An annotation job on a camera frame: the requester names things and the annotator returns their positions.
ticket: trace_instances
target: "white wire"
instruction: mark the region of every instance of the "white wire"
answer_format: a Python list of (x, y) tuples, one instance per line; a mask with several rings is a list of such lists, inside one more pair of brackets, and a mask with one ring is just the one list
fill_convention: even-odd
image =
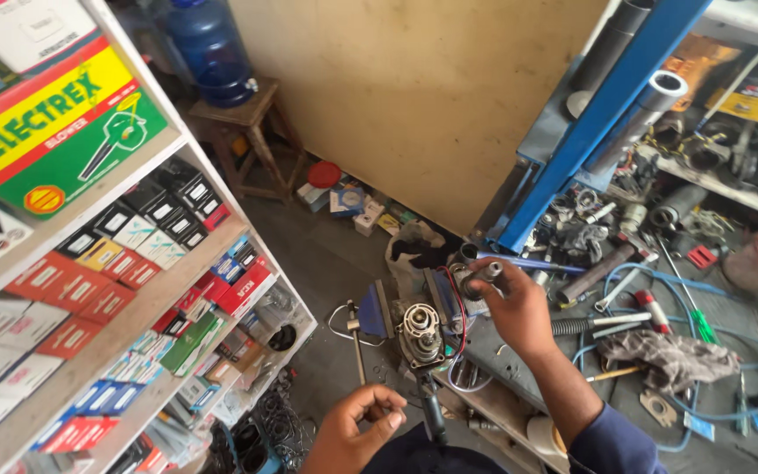
[(715, 103), (715, 105), (712, 106), (712, 108), (707, 112), (707, 114), (703, 116), (703, 119), (701, 119), (701, 123), (698, 124), (696, 131), (700, 130), (701, 126), (707, 123), (710, 117), (715, 115), (715, 112), (719, 110), (719, 107), (721, 107), (721, 104), (723, 104), (724, 101), (726, 101), (727, 98), (730, 97), (733, 91), (736, 91), (736, 88), (739, 87), (739, 84), (742, 83), (744, 78), (746, 78), (747, 75), (751, 73), (751, 71), (757, 64), (758, 64), (758, 53), (756, 54), (756, 56), (753, 57), (753, 59), (751, 59), (751, 62), (748, 62), (747, 66), (745, 66), (744, 69), (742, 69), (742, 71), (739, 72), (739, 75), (736, 76), (736, 79), (733, 79), (733, 81), (730, 83), (730, 85), (721, 95), (721, 98)]
[(449, 368), (447, 369), (447, 380), (449, 381), (449, 385), (451, 385), (453, 389), (459, 392), (463, 392), (463, 393), (473, 393), (475, 391), (480, 391), (482, 388), (487, 386), (487, 384), (489, 384), (490, 381), (493, 380), (493, 376), (490, 375), (490, 378), (486, 380), (483, 384), (478, 384), (474, 388), (471, 388), (471, 389), (462, 389), (461, 387), (456, 385), (455, 382), (452, 381), (452, 368), (455, 367), (455, 362), (457, 362), (458, 359), (453, 359), (452, 362), (449, 363)]
[[(331, 330), (333, 332), (333, 334), (341, 336), (342, 338), (350, 339), (352, 341), (353, 337), (351, 335), (347, 334), (346, 332), (338, 332), (335, 329), (332, 329), (332, 318), (335, 317), (335, 313), (341, 311), (341, 308), (346, 308), (346, 307), (347, 307), (347, 305), (341, 305), (338, 308), (335, 308), (335, 310), (332, 312), (332, 314), (329, 315), (329, 319), (327, 320), (327, 326), (329, 327), (329, 330)], [(382, 346), (385, 343), (385, 341), (386, 341), (386, 339), (382, 339), (382, 342), (379, 342), (378, 344), (371, 344), (368, 341), (363, 341), (363, 340), (359, 339), (359, 342), (361, 342), (365, 346), (372, 346), (374, 348), (378, 348), (379, 346)]]

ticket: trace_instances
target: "blue water jug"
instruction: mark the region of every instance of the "blue water jug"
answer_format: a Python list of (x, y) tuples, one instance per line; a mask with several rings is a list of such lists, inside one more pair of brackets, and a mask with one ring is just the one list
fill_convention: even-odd
[(243, 104), (258, 90), (229, 9), (219, 0), (172, 0), (168, 35), (186, 61), (200, 96), (216, 107)]

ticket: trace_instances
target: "red lid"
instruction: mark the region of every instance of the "red lid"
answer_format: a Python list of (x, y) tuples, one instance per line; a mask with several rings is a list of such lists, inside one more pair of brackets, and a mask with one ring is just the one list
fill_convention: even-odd
[(309, 184), (326, 189), (341, 179), (341, 168), (329, 161), (322, 161), (309, 167)]

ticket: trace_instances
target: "plywood panel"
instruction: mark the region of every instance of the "plywood panel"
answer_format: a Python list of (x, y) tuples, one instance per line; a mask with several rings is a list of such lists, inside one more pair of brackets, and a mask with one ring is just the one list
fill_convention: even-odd
[(606, 0), (229, 0), (306, 147), (456, 233)]

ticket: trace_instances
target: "screwdriver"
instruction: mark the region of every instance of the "screwdriver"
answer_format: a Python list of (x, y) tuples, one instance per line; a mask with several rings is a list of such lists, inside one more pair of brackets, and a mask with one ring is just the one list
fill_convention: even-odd
[[(675, 275), (682, 280), (683, 277), (680, 275), (680, 272), (677, 271), (677, 267), (675, 266), (675, 263), (673, 260), (671, 260), (671, 255), (669, 255), (669, 251), (665, 248), (665, 244), (663, 244), (663, 239), (660, 238), (659, 235), (657, 235), (657, 240), (659, 242), (659, 247), (663, 249), (663, 253), (665, 254), (665, 259), (669, 261), (669, 265), (671, 265), (671, 269), (674, 270)], [(692, 311), (689, 313), (692, 319), (695, 320), (695, 325), (697, 326), (697, 331), (699, 334), (701, 334), (701, 339), (704, 341), (710, 342), (711, 344), (718, 344), (721, 345), (721, 342), (719, 341), (719, 337), (715, 335), (715, 331), (712, 330), (712, 328), (709, 326), (709, 323), (707, 323), (707, 318), (704, 317), (703, 311), (698, 309), (697, 305), (695, 304), (695, 300), (692, 299), (691, 293), (689, 293), (689, 288), (686, 287), (686, 284), (681, 283), (680, 284), (683, 287), (683, 291), (686, 292), (686, 296), (689, 298), (689, 303), (692, 305)]]

